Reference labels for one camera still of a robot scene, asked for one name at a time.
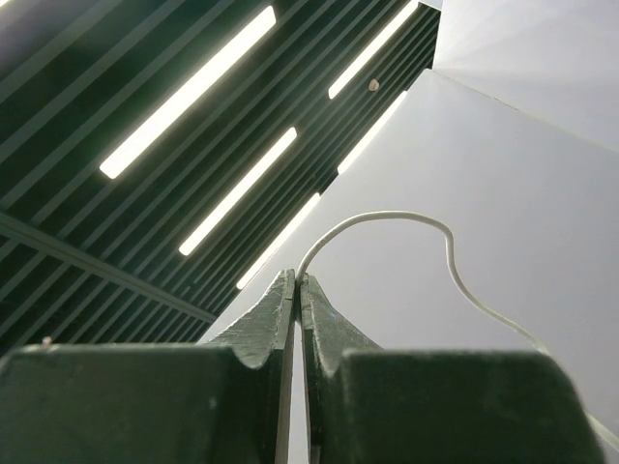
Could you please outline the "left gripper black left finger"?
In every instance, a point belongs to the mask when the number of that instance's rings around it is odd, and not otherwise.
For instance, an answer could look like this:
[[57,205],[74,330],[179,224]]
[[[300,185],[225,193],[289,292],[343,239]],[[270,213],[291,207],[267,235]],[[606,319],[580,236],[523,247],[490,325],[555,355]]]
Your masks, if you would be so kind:
[[207,343],[230,355],[210,452],[213,463],[285,463],[294,351],[292,270]]

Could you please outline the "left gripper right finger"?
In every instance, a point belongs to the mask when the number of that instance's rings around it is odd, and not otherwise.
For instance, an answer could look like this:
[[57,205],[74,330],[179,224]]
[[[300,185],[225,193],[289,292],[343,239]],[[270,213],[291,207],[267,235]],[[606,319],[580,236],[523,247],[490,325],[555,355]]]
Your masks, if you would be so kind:
[[317,279],[304,275],[299,284],[299,322],[302,329],[306,414],[311,463],[334,463],[346,432],[345,400],[339,366],[344,352],[378,350],[331,305]]

